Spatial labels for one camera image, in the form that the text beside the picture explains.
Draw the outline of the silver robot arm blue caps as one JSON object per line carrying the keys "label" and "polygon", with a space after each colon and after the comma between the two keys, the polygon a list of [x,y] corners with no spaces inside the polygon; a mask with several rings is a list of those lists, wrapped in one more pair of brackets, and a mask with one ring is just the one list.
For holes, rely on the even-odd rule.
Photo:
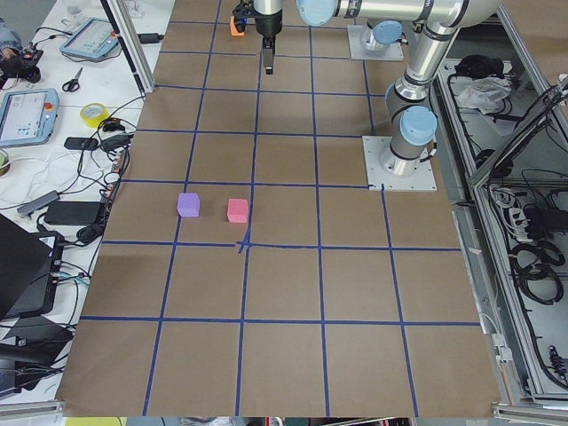
{"label": "silver robot arm blue caps", "polygon": [[387,91],[386,104],[395,133],[378,155],[381,167],[398,177],[414,174],[438,120],[425,106],[428,89],[461,28],[489,18],[498,1],[298,1],[303,21],[322,26],[334,17],[419,21],[424,28],[405,73]]}

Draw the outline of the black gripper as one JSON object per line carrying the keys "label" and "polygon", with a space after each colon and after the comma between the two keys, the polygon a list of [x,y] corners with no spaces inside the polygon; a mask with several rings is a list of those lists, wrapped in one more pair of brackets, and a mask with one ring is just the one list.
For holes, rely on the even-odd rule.
{"label": "black gripper", "polygon": [[281,31],[281,12],[256,15],[256,31],[263,37],[262,60],[267,75],[274,70],[274,37]]}

